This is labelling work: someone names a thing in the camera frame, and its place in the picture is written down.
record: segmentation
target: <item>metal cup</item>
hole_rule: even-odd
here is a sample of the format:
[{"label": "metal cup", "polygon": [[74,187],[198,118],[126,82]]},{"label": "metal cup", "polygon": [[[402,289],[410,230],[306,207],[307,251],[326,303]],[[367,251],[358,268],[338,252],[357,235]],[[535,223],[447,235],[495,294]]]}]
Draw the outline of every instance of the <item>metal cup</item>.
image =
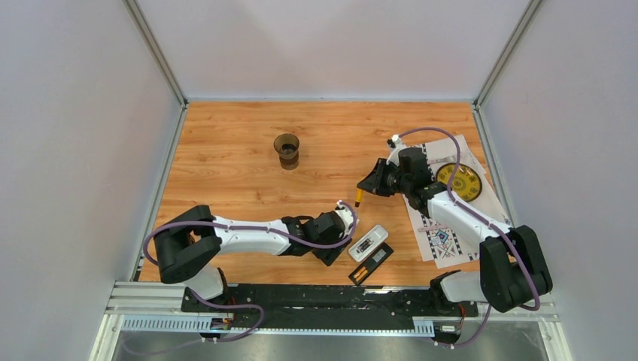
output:
[{"label": "metal cup", "polygon": [[273,143],[283,169],[291,171],[299,165],[299,139],[290,133],[279,135]]}]

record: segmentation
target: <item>wooden tabletop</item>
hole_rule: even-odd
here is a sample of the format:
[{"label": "wooden tabletop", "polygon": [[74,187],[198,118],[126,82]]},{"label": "wooden tabletop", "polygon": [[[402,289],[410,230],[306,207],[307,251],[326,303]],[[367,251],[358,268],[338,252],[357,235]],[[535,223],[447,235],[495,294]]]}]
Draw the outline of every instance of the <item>wooden tabletop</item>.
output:
[{"label": "wooden tabletop", "polygon": [[[386,140],[418,126],[438,126],[463,134],[487,169],[472,112],[467,103],[391,102],[195,102],[190,104],[156,226],[194,205],[210,205],[212,214],[235,220],[267,221],[334,209],[343,199],[354,203],[356,184],[377,158],[387,156]],[[291,132],[299,137],[299,167],[286,171],[272,142]],[[408,144],[442,138],[419,132]],[[400,196],[366,194],[358,208],[355,240],[374,225],[389,232],[394,249],[364,284],[428,285],[452,269],[476,271],[477,262],[437,268],[423,262]],[[155,255],[153,242],[150,254]],[[312,253],[301,257],[263,253],[216,256],[230,283],[351,284],[357,263],[345,251],[326,267]],[[144,263],[140,281],[158,281],[157,267]]]}]

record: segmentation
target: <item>white paper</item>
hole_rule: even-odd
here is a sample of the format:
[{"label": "white paper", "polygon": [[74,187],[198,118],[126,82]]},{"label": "white paper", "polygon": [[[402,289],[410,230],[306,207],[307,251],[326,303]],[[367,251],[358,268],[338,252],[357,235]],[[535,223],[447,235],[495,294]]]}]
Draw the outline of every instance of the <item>white paper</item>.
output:
[{"label": "white paper", "polygon": [[[496,193],[485,178],[485,169],[469,151],[465,138],[462,135],[457,135],[455,138],[460,145],[460,162],[474,169],[483,183],[481,195],[470,202],[471,206],[495,220],[502,220],[503,222],[510,224]],[[419,144],[416,145],[416,147],[424,148],[428,159],[441,159],[456,154],[456,147],[449,138]],[[438,171],[444,164],[446,164],[446,162],[430,165],[432,173],[436,174],[436,171]],[[441,225],[434,220],[427,219],[419,211],[412,209],[405,197],[403,197],[403,201],[406,203],[406,207],[408,208],[408,215],[410,216],[412,229],[415,233],[423,261],[434,260],[437,267],[443,268],[470,262],[479,258],[479,250],[476,247],[471,246],[462,238],[457,237],[452,229],[443,228],[444,225]],[[424,232],[419,231],[419,229],[423,228],[439,229],[427,230]]]}]

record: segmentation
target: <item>wall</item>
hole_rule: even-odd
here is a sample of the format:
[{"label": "wall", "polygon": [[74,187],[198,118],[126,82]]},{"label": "wall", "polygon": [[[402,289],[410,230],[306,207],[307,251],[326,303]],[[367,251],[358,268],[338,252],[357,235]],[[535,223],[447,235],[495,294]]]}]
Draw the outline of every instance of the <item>wall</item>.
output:
[{"label": "wall", "polygon": [[546,1],[484,106],[577,360],[638,354],[637,23],[633,0]]},{"label": "wall", "polygon": [[527,0],[140,0],[189,98],[473,99]]},{"label": "wall", "polygon": [[178,105],[122,2],[0,3],[0,359],[87,359]]}]

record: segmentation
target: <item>yellow plate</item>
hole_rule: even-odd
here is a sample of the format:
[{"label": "yellow plate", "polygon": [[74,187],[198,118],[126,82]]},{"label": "yellow plate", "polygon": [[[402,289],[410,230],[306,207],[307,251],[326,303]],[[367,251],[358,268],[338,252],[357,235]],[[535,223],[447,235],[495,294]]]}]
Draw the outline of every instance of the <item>yellow plate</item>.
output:
[{"label": "yellow plate", "polygon": [[[450,175],[454,170],[454,166],[454,163],[448,163],[439,168],[439,170],[436,171],[436,180],[447,184],[450,180]],[[461,164],[457,174],[454,176],[452,190],[455,191],[465,202],[471,202],[481,195],[483,183],[474,169]]]}]

